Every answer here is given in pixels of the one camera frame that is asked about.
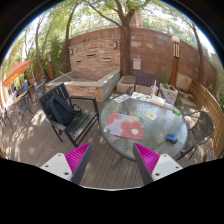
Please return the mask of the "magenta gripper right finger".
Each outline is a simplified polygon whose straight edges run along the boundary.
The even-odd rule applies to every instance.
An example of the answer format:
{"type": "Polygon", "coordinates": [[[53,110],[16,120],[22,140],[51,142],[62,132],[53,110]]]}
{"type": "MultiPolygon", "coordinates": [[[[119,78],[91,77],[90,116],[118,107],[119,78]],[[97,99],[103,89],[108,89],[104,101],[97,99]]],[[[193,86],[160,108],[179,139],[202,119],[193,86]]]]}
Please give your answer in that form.
{"type": "Polygon", "coordinates": [[[133,144],[133,153],[145,185],[182,169],[168,154],[159,155],[138,143],[133,144]]]}

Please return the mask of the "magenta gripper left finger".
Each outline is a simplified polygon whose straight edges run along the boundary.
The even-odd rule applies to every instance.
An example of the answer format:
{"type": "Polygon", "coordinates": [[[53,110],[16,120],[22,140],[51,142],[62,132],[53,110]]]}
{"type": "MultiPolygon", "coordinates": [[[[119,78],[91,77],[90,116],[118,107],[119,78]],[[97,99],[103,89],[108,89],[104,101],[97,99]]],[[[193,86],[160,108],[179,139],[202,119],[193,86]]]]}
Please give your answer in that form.
{"type": "Polygon", "coordinates": [[[57,153],[41,168],[77,185],[80,184],[92,153],[90,143],[63,154],[57,153]]]}

